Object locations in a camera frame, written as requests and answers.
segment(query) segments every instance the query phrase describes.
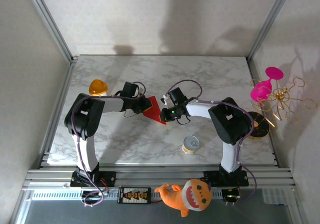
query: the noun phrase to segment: gray floor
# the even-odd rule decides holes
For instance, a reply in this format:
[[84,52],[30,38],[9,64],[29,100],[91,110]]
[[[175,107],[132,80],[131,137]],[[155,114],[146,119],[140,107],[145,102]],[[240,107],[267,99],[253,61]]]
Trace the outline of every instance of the gray floor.
[[291,223],[286,206],[264,204],[262,192],[244,204],[225,206],[221,200],[212,200],[204,211],[190,211],[185,218],[180,211],[163,202],[150,205],[117,204],[104,201],[95,207],[84,207],[81,201],[32,201],[26,224],[34,223],[92,223],[92,224],[160,224],[160,223]]

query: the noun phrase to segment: gold wire sculpture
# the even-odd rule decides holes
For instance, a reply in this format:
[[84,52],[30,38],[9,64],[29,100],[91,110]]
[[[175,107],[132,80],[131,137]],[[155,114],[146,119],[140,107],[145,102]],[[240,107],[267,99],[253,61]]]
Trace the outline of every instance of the gold wire sculpture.
[[304,106],[310,110],[314,110],[318,107],[318,104],[317,102],[314,100],[314,99],[311,99],[311,98],[306,98],[306,99],[299,99],[299,98],[292,98],[290,96],[290,90],[297,85],[298,88],[303,88],[306,84],[306,82],[302,79],[302,78],[299,78],[299,77],[295,77],[293,78],[293,85],[288,88],[286,86],[284,86],[283,88],[280,88],[279,87],[279,84],[278,84],[278,81],[276,81],[276,88],[271,90],[269,89],[268,87],[266,86],[260,86],[260,87],[256,87],[254,86],[254,82],[255,81],[258,81],[259,83],[261,83],[260,80],[251,80],[250,84],[253,88],[256,88],[256,89],[260,89],[260,88],[266,88],[270,94],[267,94],[267,99],[263,99],[263,98],[260,98],[260,97],[257,97],[258,99],[258,102],[257,103],[252,103],[252,106],[258,110],[258,112],[260,111],[264,111],[264,112],[268,112],[268,111],[272,111],[272,104],[274,101],[278,101],[278,103],[276,104],[276,113],[272,113],[272,120],[274,123],[272,123],[269,119],[265,118],[267,120],[267,122],[273,126],[273,127],[276,127],[276,119],[282,121],[282,117],[281,117],[281,112],[285,112],[285,118],[286,120],[289,122],[289,123],[292,123],[292,124],[297,124],[299,121],[300,121],[300,117],[299,115],[293,111],[290,107],[290,101],[291,100],[297,100],[297,101],[302,101]]

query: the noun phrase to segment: orange shark plush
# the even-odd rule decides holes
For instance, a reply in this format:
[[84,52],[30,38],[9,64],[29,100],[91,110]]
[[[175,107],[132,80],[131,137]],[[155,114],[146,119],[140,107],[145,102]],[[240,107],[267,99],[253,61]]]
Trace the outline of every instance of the orange shark plush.
[[179,185],[172,185],[174,192],[168,190],[168,184],[156,189],[160,192],[163,202],[181,211],[181,216],[186,217],[190,210],[201,211],[210,204],[212,194],[207,183],[192,179],[188,180],[183,189]]

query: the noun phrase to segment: tin can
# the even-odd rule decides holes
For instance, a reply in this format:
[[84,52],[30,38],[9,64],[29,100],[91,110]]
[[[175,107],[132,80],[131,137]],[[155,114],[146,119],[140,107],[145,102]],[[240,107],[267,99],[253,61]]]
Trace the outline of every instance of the tin can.
[[186,154],[194,154],[199,149],[199,146],[200,146],[200,143],[198,138],[191,135],[191,136],[187,136],[183,140],[182,150]]

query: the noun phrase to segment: white marble tabletop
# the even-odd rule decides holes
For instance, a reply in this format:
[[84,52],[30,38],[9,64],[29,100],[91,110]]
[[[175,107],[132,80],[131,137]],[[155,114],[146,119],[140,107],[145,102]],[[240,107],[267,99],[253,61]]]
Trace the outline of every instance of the white marble tabletop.
[[[108,94],[121,90],[125,81],[141,81],[146,95],[160,98],[174,83],[193,79],[203,86],[201,99],[220,101],[232,97],[239,106],[253,111],[250,99],[250,74],[244,57],[173,57],[173,56],[80,56],[75,65],[59,125],[51,147],[48,164],[76,165],[76,149],[65,116],[79,93],[89,93],[92,80],[101,79]],[[197,96],[194,83],[179,85],[188,97]],[[96,156],[100,164],[219,164],[222,141],[211,120],[192,117],[191,123],[167,125],[142,114],[124,118],[123,112],[105,113],[95,134]],[[194,135],[200,149],[194,155],[182,151],[186,136]],[[268,137],[247,139],[240,159],[246,164],[273,164]]]

